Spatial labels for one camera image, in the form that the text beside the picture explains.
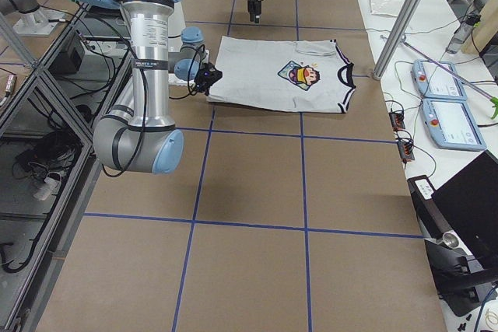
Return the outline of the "aluminium frame post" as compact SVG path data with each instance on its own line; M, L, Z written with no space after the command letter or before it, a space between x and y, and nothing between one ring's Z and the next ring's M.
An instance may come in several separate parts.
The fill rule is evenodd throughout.
M417 6L421 0L405 0L398 18L389 33L387 41L381 51L381 54L375 64L373 70L373 78L380 80L384 72L386 71L390 60L393 58L395 49L397 45L401 42L401 38L404 35L409 22L411 21Z

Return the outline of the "grey cartoon print t-shirt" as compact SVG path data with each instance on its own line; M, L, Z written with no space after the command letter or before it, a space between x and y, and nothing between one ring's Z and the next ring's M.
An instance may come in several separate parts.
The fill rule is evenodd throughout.
M356 85L353 63L335 40L265 41L223 37L223 77L208 100L282 112L345 114Z

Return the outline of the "brown paper table cover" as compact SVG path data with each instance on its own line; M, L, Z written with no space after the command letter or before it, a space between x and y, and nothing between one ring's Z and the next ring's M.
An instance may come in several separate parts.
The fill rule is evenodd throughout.
M425 245L357 0L184 0L222 36L335 39L345 115L174 102L166 176L100 176L39 331L442 331Z

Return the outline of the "near teach pendant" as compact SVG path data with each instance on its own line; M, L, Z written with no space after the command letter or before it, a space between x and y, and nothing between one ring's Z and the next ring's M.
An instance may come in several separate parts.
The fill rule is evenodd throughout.
M423 122L440 149L480 152L484 138L465 101L423 99Z

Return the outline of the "clear plastic bag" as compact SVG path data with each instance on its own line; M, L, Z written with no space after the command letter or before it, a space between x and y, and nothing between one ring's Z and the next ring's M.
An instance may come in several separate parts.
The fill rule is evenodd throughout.
M370 13L375 16L397 17L405 0L370 0Z

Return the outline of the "teach pendant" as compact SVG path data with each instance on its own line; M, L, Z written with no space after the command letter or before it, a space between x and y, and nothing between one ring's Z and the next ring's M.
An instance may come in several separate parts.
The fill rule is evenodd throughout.
M423 122L440 149L480 152L484 138L465 101L423 99Z
M412 64L415 87L426 98L466 101L462 83L449 72L428 60L415 60Z

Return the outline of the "far teach pendant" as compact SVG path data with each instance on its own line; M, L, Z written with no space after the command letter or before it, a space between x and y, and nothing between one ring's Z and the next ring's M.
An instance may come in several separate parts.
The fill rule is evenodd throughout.
M426 98L466 101L462 83L449 72L428 60L415 60L412 64L415 87Z

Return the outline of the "black laptop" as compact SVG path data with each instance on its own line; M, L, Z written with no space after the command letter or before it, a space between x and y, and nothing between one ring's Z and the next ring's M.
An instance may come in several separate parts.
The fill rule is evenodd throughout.
M484 268L497 266L497 157L486 150L432 199Z

